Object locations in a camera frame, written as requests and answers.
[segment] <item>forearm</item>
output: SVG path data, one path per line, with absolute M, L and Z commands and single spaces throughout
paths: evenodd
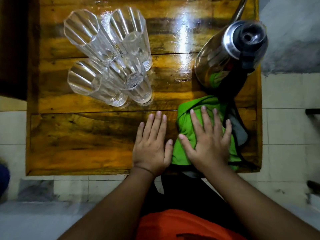
M 134 168 L 130 175 L 59 240 L 131 239 L 153 182 L 151 173 Z
M 204 175 L 254 238 L 320 239 L 317 230 L 266 197 L 228 166 L 208 169 Z

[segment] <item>table top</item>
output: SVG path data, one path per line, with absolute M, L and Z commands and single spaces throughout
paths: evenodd
M 195 57 L 229 23 L 239 1 L 30 0 L 26 174 L 127 173 L 138 125 L 150 111 L 167 115 L 166 140 L 175 140 L 178 105 L 206 95 L 194 74 Z M 73 93 L 67 84 L 68 69 L 85 55 L 64 37 L 63 20 L 76 9 L 102 14 L 122 6 L 137 7 L 146 18 L 153 97 L 144 105 L 112 107 Z M 242 18 L 258 18 L 258 0 L 247 1 Z M 241 153 L 260 168 L 260 69 L 248 76 L 235 104 L 250 133 Z

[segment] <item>stainless steel jug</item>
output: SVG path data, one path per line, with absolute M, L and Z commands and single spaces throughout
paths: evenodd
M 247 74 L 255 70 L 266 52 L 268 38 L 265 26 L 254 20 L 238 21 L 246 1 L 240 0 L 231 24 L 212 36 L 195 60 L 195 74 L 206 88 L 218 88 L 234 69 L 240 70 L 244 79 L 238 87 L 243 85 Z

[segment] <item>clear glass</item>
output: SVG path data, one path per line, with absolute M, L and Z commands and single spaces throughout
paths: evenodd
M 105 66 L 120 54 L 120 48 L 116 47 L 108 36 L 101 21 L 88 10 L 81 9 L 70 13 L 64 20 L 64 35 L 81 52 Z
M 128 98 L 103 77 L 99 64 L 90 59 L 73 64 L 68 72 L 68 84 L 75 93 L 93 97 L 115 107 L 122 106 Z
M 152 65 L 146 20 L 134 7 L 116 9 L 110 17 L 110 36 L 119 41 L 127 53 L 140 58 L 146 71 Z
M 107 70 L 107 80 L 139 104 L 148 102 L 152 89 L 142 61 L 131 54 L 116 57 Z

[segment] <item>black pants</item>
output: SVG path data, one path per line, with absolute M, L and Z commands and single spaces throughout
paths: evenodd
M 141 216 L 168 209 L 183 210 L 250 239 L 231 207 L 200 178 L 179 174 L 161 176 L 161 181 L 164 194 L 152 184 Z

